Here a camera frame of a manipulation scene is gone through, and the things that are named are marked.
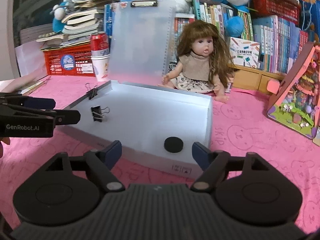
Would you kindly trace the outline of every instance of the paper cup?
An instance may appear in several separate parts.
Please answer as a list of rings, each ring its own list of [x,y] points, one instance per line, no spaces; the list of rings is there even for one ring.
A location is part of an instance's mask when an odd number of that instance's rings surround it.
[[[97,81],[107,81],[108,78],[108,65],[109,65],[110,55],[105,55],[101,57],[91,57],[93,71],[97,78]]]

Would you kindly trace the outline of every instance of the red soda can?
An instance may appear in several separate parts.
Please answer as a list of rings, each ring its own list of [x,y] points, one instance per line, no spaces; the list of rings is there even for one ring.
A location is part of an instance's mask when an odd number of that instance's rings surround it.
[[[109,55],[109,37],[105,32],[96,32],[90,37],[91,56]]]

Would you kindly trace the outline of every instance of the human hand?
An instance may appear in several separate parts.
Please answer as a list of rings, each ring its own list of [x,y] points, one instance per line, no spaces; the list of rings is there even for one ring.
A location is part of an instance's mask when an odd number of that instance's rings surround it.
[[[0,158],[3,156],[3,146],[2,142],[4,142],[6,145],[10,145],[10,138],[0,138]]]
[[[163,84],[163,85],[166,85],[166,84],[169,83],[169,81],[170,81],[170,78],[169,78],[169,73],[168,73],[167,75],[163,76],[163,78],[162,78],[162,84]]]

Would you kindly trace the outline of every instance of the red basket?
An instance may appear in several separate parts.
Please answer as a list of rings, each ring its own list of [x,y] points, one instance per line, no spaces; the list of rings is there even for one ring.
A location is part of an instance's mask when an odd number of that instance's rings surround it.
[[[61,66],[61,58],[64,55],[74,57],[74,68],[68,70]],[[92,64],[90,44],[44,51],[44,58],[48,75],[94,77],[93,68],[88,68],[88,64]]]
[[[251,0],[257,17],[278,15],[288,21],[299,25],[300,5],[293,4],[287,0]]]

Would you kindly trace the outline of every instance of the doll hair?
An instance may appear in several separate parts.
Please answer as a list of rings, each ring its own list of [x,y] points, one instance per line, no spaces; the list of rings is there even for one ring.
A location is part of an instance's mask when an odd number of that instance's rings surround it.
[[[209,83],[213,84],[213,76],[218,75],[221,83],[226,88],[228,76],[233,75],[234,65],[229,48],[220,36],[216,26],[201,20],[196,20],[183,28],[177,48],[178,57],[190,53],[192,43],[197,39],[212,37],[213,52],[209,56]]]

